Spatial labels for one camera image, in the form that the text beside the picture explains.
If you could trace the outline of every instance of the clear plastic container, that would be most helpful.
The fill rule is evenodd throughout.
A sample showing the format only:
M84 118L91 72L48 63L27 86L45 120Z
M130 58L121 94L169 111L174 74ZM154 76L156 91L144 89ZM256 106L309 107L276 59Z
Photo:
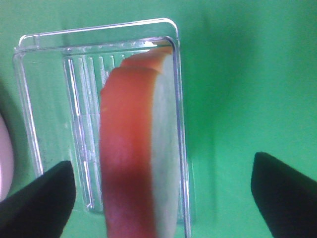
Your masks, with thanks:
M161 46L172 46L174 59L181 170L178 226L183 230L176 237L190 238L179 37L173 21L158 18L24 35L13 63L36 176L59 161L72 161L83 209L102 213L99 92L124 58Z

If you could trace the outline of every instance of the green surface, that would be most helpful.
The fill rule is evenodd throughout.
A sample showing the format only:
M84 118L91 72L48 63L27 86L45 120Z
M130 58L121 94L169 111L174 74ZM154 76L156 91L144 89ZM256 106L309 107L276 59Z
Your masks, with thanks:
M34 178L12 68L21 35L169 17L180 31L194 238L271 237L250 190L266 151L317 180L317 4L305 1L0 0L0 113L15 151L11 193ZM104 237L75 207L63 238Z

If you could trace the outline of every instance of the green background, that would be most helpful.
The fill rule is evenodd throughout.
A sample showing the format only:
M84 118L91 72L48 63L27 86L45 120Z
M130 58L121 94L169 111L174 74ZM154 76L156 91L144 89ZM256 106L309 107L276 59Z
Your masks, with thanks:
M317 180L315 0L0 0L0 113L15 152L11 194L34 179L12 55L20 36L168 17L179 27L194 238L269 238L250 190L266 151ZM74 211L63 238L104 237Z

